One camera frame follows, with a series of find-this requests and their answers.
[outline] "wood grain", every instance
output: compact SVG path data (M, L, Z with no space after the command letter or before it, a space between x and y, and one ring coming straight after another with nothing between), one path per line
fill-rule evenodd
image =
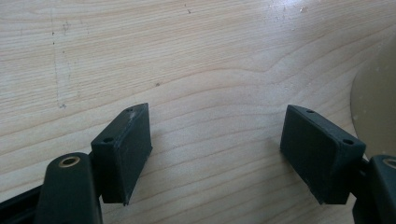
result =
M279 153L287 104L354 133L354 76L396 32L394 1L2 1L0 201L125 107L153 151L105 223L352 223Z

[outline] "clamp jaw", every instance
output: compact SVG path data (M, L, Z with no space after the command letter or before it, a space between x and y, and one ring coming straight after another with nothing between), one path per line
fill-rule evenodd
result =
M44 184L0 203L2 223L102 224L104 203L128 204L152 150L149 105L123 110L91 142L47 167Z
M365 144L313 110L289 105L280 150L319 203L357 201L355 223L396 223L396 158L362 156Z

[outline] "mounting hole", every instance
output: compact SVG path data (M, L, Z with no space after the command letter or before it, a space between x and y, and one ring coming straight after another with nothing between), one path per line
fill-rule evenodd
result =
M348 145L353 145L353 143L354 143L352 140L349 140L349 139L344 139L343 142Z
M59 167L66 168L70 166L74 166L79 162L79 157L73 156L73 157L67 157L61 160L59 162Z
M390 166L393 169L396 169L396 160L394 159L390 159L390 158L386 158L384 160L382 160L386 165Z
M112 142L114 139L112 138L112 137L108 137L108 138L105 138L104 140L103 140L103 142L104 143L109 143L109 142Z

